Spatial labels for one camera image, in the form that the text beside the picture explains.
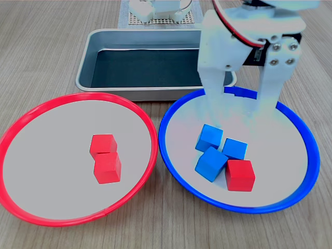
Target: black tray bottom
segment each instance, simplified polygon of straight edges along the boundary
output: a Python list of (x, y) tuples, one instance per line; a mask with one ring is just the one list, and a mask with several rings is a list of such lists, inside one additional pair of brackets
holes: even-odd
[[(201, 86), (198, 49), (103, 50), (98, 53), (92, 88)], [(233, 81), (227, 72), (224, 85)]]

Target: blue cube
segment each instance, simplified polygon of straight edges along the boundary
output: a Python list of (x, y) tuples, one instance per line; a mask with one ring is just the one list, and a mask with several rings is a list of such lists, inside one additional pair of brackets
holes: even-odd
[(213, 182), (227, 164), (228, 157), (210, 147), (199, 158), (195, 170), (204, 178)]
[(223, 131), (221, 129), (205, 124), (201, 131), (201, 134), (198, 137), (196, 150), (205, 152), (210, 147), (218, 149), (220, 143), (222, 142), (222, 138)]
[(223, 154), (232, 160), (243, 160), (247, 151), (247, 144), (233, 140), (226, 139)]

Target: wooden table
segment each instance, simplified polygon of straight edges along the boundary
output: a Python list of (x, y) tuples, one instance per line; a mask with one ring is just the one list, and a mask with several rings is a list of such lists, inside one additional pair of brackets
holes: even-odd
[[(223, 7), (239, 1), (222, 2)], [(201, 2), (203, 11), (212, 8)], [(75, 77), (87, 35), (116, 28), (118, 1), (0, 1), (0, 135), (25, 112), (78, 92)], [(332, 248), (332, 3), (302, 11), (303, 56), (280, 101), (313, 132), (319, 180), (295, 206), (267, 215), (213, 207), (186, 191), (161, 157), (143, 189), (125, 206), (85, 225), (48, 228), (0, 207), (0, 248)], [(238, 86), (257, 90), (258, 69), (244, 67)], [(158, 128), (171, 103), (140, 103)]]

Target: red wire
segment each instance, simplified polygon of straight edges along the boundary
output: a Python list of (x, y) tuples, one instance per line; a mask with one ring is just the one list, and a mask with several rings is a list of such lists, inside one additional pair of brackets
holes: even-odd
[(262, 48), (264, 47), (264, 45), (262, 44), (257, 44), (257, 43), (253, 43), (252, 41), (248, 40), (247, 38), (243, 37), (223, 16), (223, 14), (220, 12), (219, 7), (216, 4), (216, 0), (212, 0), (212, 3), (214, 5), (214, 8), (219, 16), (219, 18), (221, 19), (221, 21), (223, 22), (223, 24), (230, 29), (236, 36), (237, 39), (239, 39), (241, 42), (251, 46), (251, 47), (257, 47), (257, 48)]

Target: red cube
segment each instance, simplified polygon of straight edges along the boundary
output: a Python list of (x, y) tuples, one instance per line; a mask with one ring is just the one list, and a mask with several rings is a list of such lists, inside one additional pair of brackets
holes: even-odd
[(93, 173), (99, 184), (119, 182), (121, 178), (121, 161), (118, 153), (97, 154)]
[(93, 135), (90, 154), (95, 159), (97, 154), (116, 152), (118, 145), (112, 134)]
[(228, 160), (226, 181), (229, 191), (252, 191), (255, 173), (249, 160)]

